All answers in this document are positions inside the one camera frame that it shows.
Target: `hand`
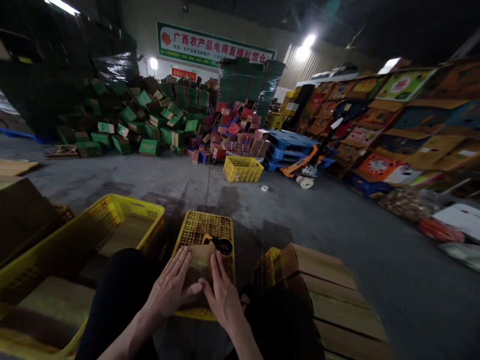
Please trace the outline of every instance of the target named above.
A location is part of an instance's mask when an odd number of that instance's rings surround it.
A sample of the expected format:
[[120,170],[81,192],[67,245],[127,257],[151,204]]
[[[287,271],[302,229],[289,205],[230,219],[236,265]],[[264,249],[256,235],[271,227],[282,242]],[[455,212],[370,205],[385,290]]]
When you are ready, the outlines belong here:
[[195,295],[202,291],[203,286],[199,282],[182,290],[191,257],[188,247],[182,247],[174,258],[168,260],[153,284],[148,300],[140,310],[150,319],[153,328],[158,327],[162,320],[172,316],[181,305],[194,300]]
[[213,291],[208,281],[204,278],[199,279],[198,282],[203,285],[203,293],[208,300],[211,311],[221,327],[232,337],[236,327],[240,325],[242,320],[245,320],[244,311],[240,305],[239,293],[225,272],[220,251],[211,256],[210,263]]

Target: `light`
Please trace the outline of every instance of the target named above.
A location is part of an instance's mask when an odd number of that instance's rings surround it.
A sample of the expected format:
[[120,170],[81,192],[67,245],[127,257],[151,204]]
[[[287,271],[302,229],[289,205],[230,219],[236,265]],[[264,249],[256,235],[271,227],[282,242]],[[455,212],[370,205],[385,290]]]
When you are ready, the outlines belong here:
[[154,57],[151,57],[150,58],[150,67],[153,69],[153,70],[157,70],[158,67],[159,67],[159,62],[157,61],[156,58]]
[[297,50],[296,50],[296,58],[298,60],[305,60],[306,58],[308,58],[310,55],[310,49],[308,47],[305,47],[305,46],[302,46],[302,47],[299,47]]
[[45,2],[47,4],[53,4],[55,6],[58,6],[60,9],[65,10],[70,15],[80,14],[80,11],[64,3],[62,0],[45,0]]
[[315,35],[308,35],[306,39],[303,41],[304,48],[310,48],[315,41]]

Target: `forearm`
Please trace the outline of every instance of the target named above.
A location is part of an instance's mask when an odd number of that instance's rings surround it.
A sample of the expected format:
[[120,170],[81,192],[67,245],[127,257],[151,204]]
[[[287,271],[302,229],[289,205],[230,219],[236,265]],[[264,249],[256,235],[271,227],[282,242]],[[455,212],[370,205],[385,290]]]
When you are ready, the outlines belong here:
[[233,343],[233,347],[235,347],[239,360],[263,360],[263,356],[252,334],[252,329],[245,318],[242,318],[228,331],[228,336]]
[[103,352],[98,360],[133,359],[142,345],[152,335],[152,321],[139,311],[125,330]]

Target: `red sign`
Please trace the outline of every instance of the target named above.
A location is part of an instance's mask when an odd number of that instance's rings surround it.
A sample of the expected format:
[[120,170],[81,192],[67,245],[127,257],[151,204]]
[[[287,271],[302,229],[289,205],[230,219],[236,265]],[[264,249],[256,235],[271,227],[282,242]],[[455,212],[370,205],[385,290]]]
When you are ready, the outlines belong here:
[[190,71],[171,68],[171,74],[177,78],[188,78],[191,81],[197,81],[197,74]]

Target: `pallet jack wheel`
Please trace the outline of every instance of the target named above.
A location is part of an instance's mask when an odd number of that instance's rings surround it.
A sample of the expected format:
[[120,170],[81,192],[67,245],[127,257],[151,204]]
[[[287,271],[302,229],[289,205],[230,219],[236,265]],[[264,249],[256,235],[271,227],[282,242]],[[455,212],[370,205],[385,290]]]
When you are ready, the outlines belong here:
[[296,182],[302,189],[310,189],[314,185],[314,180],[305,176],[297,176]]

